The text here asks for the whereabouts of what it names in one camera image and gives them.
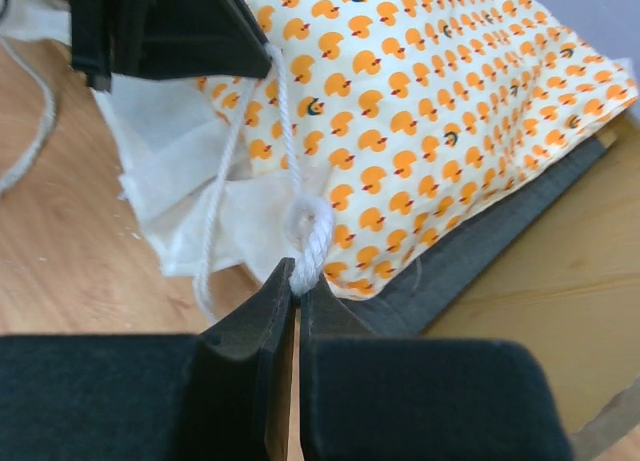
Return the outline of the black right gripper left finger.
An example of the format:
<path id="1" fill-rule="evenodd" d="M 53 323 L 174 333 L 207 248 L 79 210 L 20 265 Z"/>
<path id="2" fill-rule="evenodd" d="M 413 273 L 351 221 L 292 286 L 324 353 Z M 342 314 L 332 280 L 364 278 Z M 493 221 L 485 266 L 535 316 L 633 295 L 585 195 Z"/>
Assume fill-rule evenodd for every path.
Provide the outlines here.
<path id="1" fill-rule="evenodd" d="M 292 268 L 199 334 L 3 337 L 2 458 L 285 459 Z"/>

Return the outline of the duck print bed cover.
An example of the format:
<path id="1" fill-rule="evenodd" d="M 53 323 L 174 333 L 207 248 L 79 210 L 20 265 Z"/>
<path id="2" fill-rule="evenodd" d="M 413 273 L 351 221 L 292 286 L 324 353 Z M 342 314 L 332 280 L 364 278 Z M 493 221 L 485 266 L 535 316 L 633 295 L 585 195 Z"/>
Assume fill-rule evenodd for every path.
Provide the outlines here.
<path id="1" fill-rule="evenodd" d="M 244 0 L 260 80 L 119 77 L 97 103 L 168 276 L 298 260 L 364 301 L 632 105 L 629 69 L 536 0 Z"/>

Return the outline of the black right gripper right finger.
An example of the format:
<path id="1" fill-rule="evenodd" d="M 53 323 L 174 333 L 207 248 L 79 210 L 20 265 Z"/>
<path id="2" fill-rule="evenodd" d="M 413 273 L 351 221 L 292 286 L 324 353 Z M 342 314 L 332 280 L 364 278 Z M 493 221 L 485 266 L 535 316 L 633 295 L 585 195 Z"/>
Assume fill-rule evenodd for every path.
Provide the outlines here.
<path id="1" fill-rule="evenodd" d="M 569 460 L 547 378 L 504 340 L 381 337 L 325 286 L 300 302 L 308 460 Z"/>

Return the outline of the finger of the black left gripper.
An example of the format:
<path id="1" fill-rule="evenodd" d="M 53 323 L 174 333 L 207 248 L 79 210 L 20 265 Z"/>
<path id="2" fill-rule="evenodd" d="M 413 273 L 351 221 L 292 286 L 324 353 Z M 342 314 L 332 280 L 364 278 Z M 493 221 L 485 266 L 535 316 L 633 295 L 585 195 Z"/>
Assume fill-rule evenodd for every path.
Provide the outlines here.
<path id="1" fill-rule="evenodd" d="M 69 0 L 71 65 L 107 91 L 115 74 L 152 81 L 265 77 L 266 35 L 244 0 Z"/>

